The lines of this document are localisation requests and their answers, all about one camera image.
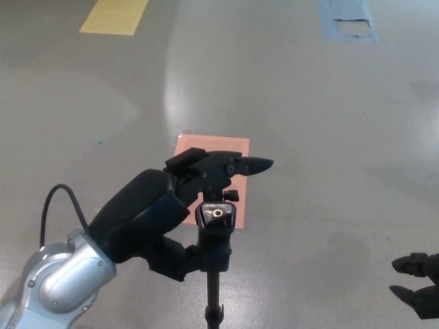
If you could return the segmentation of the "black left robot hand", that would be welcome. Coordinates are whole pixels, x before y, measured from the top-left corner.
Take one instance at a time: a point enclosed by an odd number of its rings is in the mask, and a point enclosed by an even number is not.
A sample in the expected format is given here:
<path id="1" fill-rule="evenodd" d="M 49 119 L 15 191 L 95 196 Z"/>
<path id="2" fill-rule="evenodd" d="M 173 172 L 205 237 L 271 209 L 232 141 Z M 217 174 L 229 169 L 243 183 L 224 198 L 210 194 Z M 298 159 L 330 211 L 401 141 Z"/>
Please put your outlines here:
<path id="1" fill-rule="evenodd" d="M 126 184 L 98 212 L 89 234 L 116 264 L 140 257 L 150 270 L 182 282 L 188 273 L 228 271 L 239 193 L 230 190 L 235 175 L 262 173 L 267 158 L 235 151 L 192 147 L 166 161 L 164 169 L 147 169 Z M 166 236 L 195 209 L 198 242 L 184 247 Z"/>

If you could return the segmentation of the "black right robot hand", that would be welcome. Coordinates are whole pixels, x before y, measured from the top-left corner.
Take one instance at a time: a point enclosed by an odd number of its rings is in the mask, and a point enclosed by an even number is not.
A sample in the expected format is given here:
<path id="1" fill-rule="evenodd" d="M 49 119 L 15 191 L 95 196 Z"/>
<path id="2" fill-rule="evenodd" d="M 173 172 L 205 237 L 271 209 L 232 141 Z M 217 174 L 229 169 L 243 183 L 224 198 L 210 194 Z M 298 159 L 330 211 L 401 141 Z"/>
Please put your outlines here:
<path id="1" fill-rule="evenodd" d="M 433 285 L 413 291 L 392 285 L 390 291 L 410 306 L 420 319 L 438 318 L 438 254 L 411 253 L 392 261 L 393 269 L 416 278 L 429 278 Z"/>

